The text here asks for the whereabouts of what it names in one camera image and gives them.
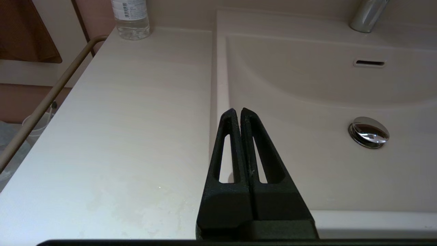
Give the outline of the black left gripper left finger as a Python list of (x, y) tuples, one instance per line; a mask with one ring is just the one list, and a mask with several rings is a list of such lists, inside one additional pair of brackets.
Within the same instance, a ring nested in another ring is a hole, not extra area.
[[(233, 183), (220, 182), (225, 137), (230, 137)], [(246, 162), (236, 111), (225, 111), (217, 128), (206, 183), (196, 220), (198, 240), (235, 240), (253, 219)]]

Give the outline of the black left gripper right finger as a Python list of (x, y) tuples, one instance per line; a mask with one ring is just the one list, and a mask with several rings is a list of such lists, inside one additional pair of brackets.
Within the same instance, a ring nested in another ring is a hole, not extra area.
[(260, 117), (243, 108), (240, 127), (255, 219), (309, 221), (314, 226), (315, 220)]

